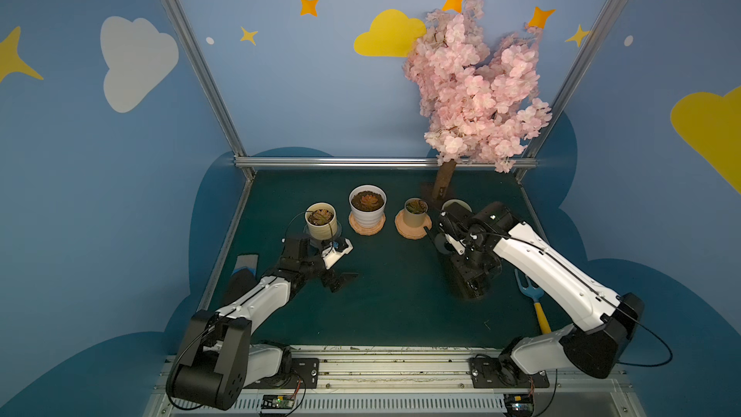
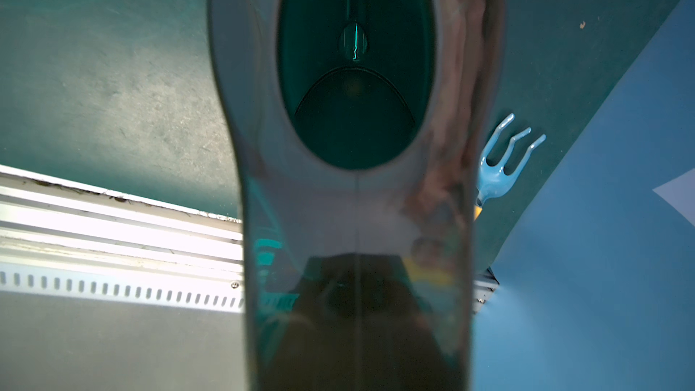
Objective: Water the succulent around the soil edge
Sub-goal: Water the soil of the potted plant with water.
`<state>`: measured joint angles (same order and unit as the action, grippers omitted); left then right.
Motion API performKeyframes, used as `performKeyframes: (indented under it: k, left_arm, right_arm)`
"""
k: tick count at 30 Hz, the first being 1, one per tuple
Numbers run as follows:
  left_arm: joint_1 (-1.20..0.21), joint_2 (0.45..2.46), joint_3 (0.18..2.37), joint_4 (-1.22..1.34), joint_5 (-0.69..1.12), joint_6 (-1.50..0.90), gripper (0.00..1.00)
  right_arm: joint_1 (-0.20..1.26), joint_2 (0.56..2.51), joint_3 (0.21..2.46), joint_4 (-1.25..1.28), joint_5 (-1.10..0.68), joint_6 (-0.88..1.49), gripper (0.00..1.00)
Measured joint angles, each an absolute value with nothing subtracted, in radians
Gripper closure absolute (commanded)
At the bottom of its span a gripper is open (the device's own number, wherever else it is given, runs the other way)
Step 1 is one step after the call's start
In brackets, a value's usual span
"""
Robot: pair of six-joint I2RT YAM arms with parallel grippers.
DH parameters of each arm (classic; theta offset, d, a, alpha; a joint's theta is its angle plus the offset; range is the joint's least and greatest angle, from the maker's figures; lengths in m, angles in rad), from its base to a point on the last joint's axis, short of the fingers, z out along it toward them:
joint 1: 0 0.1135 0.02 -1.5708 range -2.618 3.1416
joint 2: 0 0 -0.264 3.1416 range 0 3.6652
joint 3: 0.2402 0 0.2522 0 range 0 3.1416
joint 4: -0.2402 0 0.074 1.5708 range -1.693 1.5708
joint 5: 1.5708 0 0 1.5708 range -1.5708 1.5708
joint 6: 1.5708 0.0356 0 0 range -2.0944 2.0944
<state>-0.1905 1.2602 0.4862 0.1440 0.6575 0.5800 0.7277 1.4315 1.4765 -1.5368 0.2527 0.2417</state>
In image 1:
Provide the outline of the dark green watering can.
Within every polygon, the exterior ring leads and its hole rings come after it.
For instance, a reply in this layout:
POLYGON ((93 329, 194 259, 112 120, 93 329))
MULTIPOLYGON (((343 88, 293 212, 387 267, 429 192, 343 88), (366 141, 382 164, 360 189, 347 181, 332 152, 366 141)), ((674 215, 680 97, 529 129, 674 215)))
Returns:
POLYGON ((465 254, 460 256, 447 243, 443 233, 437 233, 433 243, 451 290, 458 298, 483 298, 492 281, 502 273, 502 260, 488 250, 466 247, 465 254))

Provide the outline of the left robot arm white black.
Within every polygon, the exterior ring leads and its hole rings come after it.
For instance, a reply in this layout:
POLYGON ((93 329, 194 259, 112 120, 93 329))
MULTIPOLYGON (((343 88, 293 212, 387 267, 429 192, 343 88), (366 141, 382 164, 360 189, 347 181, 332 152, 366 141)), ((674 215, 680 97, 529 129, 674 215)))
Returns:
POLYGON ((198 311, 167 378, 170 404, 182 411, 228 410, 245 388, 316 388, 316 359, 295 359, 288 346, 253 344, 252 335, 307 282, 318 279, 336 293, 354 280, 355 274, 337 274, 334 268, 352 249, 345 237, 324 241, 318 250, 308 237, 287 237, 279 262, 251 289, 215 311, 198 311))

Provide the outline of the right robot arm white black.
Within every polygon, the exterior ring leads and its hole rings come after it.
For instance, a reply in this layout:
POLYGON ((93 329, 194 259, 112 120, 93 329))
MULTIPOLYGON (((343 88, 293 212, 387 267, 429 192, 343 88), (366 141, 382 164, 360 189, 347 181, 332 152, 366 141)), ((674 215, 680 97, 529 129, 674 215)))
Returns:
POLYGON ((515 386, 527 376, 569 368, 592 378, 609 376, 640 323, 645 305, 639 297, 618 295, 579 270, 500 202, 477 214, 448 206, 439 214, 438 236, 451 248, 447 268, 459 295, 485 295, 508 262, 571 319, 552 333, 512 340, 494 365, 503 383, 515 386))

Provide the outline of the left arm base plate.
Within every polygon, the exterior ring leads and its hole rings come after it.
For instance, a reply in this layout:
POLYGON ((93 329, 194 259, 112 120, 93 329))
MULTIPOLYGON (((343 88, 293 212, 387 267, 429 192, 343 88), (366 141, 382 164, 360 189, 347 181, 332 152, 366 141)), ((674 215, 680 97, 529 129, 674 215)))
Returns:
POLYGON ((316 389, 319 372, 320 361, 317 358, 284 359, 275 375, 245 384, 243 388, 294 389, 301 383, 302 389, 316 389))

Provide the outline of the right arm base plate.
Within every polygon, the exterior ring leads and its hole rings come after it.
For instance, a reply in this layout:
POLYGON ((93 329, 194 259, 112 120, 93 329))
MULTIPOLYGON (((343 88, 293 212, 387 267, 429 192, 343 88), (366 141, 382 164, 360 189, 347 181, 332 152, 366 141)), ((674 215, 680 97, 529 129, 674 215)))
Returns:
POLYGON ((468 359, 468 366, 473 386, 477 389, 550 387, 547 374, 526 375, 509 359, 477 354, 468 359))

